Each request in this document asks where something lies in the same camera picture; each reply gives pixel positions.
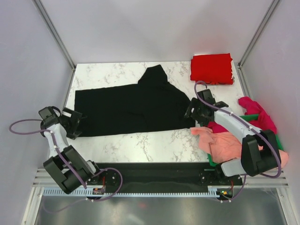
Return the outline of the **black t-shirt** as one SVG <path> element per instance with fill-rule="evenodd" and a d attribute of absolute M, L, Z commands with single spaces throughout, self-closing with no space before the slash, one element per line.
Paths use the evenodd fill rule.
<path fill-rule="evenodd" d="M 161 65 L 147 68 L 136 84 L 75 92 L 82 137 L 191 128 L 195 121 L 185 117 L 190 103 Z"/>

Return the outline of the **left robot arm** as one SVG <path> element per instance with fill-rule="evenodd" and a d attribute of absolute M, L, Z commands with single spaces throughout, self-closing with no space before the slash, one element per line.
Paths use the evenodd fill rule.
<path fill-rule="evenodd" d="M 60 111 L 55 106 L 47 106 L 38 114 L 42 119 L 42 134 L 47 138 L 50 149 L 57 153 L 45 161 L 43 166 L 62 191 L 70 194 L 80 186 L 85 188 L 88 181 L 99 184 L 103 173 L 96 163 L 86 161 L 67 141 L 81 134 L 77 129 L 81 119 L 85 118 L 83 114 L 66 107 Z"/>

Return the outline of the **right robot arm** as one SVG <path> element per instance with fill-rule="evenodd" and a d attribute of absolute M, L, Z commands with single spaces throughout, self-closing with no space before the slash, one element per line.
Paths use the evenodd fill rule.
<path fill-rule="evenodd" d="M 224 102 L 210 104 L 201 98 L 193 98 L 185 117 L 194 119 L 202 127 L 210 119 L 223 126 L 241 145 L 240 157 L 220 162 L 220 170 L 215 172 L 215 180 L 226 184 L 234 175 L 251 177 L 262 175 L 278 178 L 281 175 L 281 156 L 276 135 L 271 130 L 261 130 L 235 115 Z"/>

